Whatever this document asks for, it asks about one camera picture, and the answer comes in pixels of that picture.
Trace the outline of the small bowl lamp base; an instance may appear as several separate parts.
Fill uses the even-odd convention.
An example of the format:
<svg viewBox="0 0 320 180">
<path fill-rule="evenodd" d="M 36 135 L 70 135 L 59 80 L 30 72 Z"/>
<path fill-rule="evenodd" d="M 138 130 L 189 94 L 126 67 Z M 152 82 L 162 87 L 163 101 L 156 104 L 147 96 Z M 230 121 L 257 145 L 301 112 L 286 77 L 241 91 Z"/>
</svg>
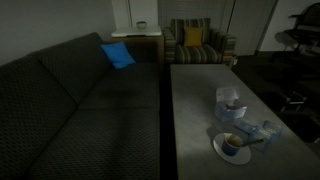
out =
<svg viewBox="0 0 320 180">
<path fill-rule="evenodd" d="M 138 22 L 136 22 L 136 26 L 137 26 L 138 29 L 145 29 L 147 27 L 147 22 L 138 21 Z"/>
</svg>

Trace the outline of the open blue tissue box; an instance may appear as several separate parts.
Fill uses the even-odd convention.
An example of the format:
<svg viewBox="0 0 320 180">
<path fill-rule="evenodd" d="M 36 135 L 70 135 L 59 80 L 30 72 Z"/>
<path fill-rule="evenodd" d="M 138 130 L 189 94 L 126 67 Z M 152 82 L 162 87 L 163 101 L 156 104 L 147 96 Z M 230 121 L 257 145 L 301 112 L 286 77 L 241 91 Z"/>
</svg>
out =
<svg viewBox="0 0 320 180">
<path fill-rule="evenodd" d="M 242 118 L 247 110 L 247 106 L 238 100 L 233 102 L 217 102 L 214 113 L 221 122 Z"/>
</svg>

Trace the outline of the dark grey patterned sofa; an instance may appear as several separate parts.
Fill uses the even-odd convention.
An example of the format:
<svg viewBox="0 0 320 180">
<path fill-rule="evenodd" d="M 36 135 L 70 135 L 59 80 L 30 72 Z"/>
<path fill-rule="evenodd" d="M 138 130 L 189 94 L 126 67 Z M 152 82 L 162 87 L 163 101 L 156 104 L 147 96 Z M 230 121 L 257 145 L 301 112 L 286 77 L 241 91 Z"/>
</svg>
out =
<svg viewBox="0 0 320 180">
<path fill-rule="evenodd" d="M 0 180 L 160 180 L 158 64 L 97 33 L 0 67 Z"/>
</svg>

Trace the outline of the blue coffee cup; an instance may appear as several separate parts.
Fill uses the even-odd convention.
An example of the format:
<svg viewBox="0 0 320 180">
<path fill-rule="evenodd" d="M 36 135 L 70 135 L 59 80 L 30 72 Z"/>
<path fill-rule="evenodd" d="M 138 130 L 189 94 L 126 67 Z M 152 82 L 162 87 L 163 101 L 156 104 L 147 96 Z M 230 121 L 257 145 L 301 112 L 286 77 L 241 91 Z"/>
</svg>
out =
<svg viewBox="0 0 320 180">
<path fill-rule="evenodd" d="M 225 133 L 222 151 L 228 156 L 234 156 L 241 149 L 241 147 L 239 147 L 241 144 L 243 144 L 243 140 L 239 136 L 232 133 Z"/>
</svg>

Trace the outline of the yellow cushion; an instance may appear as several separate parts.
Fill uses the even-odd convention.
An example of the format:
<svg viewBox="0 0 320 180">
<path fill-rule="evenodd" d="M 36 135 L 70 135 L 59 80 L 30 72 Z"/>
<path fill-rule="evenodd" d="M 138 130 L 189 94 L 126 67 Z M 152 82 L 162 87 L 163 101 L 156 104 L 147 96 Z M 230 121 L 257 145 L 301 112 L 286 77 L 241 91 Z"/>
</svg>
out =
<svg viewBox="0 0 320 180">
<path fill-rule="evenodd" d="M 184 29 L 184 45 L 200 46 L 202 44 L 202 28 L 186 27 Z"/>
</svg>

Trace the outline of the dark spoon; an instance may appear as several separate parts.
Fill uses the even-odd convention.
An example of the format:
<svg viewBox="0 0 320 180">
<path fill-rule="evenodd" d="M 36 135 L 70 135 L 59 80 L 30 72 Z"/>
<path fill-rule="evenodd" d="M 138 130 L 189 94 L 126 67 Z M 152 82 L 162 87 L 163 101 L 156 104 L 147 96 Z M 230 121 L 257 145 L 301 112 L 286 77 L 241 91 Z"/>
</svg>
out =
<svg viewBox="0 0 320 180">
<path fill-rule="evenodd" d="M 253 141 L 248 141 L 248 142 L 245 142 L 243 144 L 241 144 L 239 147 L 246 147 L 246 146 L 249 146 L 249 145 L 252 145 L 252 144 L 258 144 L 258 143 L 262 143 L 264 142 L 264 139 L 256 139 L 256 140 L 253 140 Z"/>
</svg>

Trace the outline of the black office chair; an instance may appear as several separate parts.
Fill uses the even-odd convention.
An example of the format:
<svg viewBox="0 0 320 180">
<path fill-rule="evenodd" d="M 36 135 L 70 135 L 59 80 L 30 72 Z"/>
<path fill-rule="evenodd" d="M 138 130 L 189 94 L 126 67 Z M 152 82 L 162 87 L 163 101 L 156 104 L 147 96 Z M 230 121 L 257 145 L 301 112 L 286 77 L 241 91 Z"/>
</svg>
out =
<svg viewBox="0 0 320 180">
<path fill-rule="evenodd" d="M 293 50 L 276 51 L 273 59 L 301 55 L 302 45 L 316 45 L 320 41 L 320 2 L 307 6 L 300 14 L 290 15 L 289 19 L 295 20 L 293 27 L 277 33 L 276 39 Z"/>
</svg>

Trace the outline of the blue packet near box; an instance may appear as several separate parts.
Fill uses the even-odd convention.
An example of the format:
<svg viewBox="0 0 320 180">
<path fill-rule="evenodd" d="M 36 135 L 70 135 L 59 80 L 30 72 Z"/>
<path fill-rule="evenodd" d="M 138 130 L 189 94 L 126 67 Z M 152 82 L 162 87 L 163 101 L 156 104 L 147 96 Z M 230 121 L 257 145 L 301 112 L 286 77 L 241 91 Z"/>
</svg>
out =
<svg viewBox="0 0 320 180">
<path fill-rule="evenodd" d="M 256 129 L 254 125 L 251 125 L 245 121 L 237 121 L 235 123 L 235 127 L 246 134 L 251 134 Z"/>
</svg>

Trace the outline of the blue throw pillow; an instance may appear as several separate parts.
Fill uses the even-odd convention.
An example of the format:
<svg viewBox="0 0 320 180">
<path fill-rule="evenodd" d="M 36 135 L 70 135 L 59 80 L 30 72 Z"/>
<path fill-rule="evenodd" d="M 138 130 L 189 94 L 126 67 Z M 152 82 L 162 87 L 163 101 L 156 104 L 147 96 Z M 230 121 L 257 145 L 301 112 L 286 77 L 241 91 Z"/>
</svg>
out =
<svg viewBox="0 0 320 180">
<path fill-rule="evenodd" d="M 112 44 L 103 44 L 101 48 L 116 69 L 135 64 L 135 60 L 128 52 L 123 41 Z"/>
</svg>

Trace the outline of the grey coffee table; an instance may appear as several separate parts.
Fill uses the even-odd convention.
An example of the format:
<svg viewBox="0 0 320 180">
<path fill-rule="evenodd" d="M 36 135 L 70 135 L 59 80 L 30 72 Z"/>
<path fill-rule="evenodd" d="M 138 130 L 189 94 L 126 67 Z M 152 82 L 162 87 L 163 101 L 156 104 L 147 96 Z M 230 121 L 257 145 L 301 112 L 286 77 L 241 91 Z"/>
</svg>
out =
<svg viewBox="0 0 320 180">
<path fill-rule="evenodd" d="M 266 150 L 251 150 L 251 160 L 234 165 L 214 150 L 223 132 L 246 134 L 214 113 L 216 90 L 236 86 L 248 106 L 244 119 L 261 126 L 282 121 L 225 65 L 189 64 L 171 67 L 172 102 L 179 180 L 320 180 L 320 160 L 287 126 Z"/>
</svg>

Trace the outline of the wooden side table white top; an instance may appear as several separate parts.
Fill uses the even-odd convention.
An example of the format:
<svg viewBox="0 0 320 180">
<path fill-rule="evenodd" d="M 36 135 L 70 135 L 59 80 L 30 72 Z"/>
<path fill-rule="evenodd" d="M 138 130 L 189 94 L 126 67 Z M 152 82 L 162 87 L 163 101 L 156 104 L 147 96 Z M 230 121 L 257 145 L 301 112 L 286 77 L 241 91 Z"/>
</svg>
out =
<svg viewBox="0 0 320 180">
<path fill-rule="evenodd" d="M 164 65 L 164 35 L 159 26 L 147 26 L 145 29 L 137 27 L 122 27 L 111 33 L 111 41 L 119 42 L 153 42 L 157 45 L 157 59 L 160 68 Z"/>
</svg>

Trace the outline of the white saucer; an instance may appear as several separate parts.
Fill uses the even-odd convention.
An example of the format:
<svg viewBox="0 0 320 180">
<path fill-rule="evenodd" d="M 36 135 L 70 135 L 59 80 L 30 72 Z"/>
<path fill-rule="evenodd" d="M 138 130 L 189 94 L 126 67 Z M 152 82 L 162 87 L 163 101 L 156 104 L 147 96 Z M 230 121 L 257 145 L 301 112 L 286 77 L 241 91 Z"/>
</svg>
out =
<svg viewBox="0 0 320 180">
<path fill-rule="evenodd" d="M 251 159 L 251 151 L 248 147 L 241 147 L 242 139 L 232 133 L 220 133 L 213 140 L 213 147 L 217 154 L 225 161 L 244 165 Z"/>
</svg>

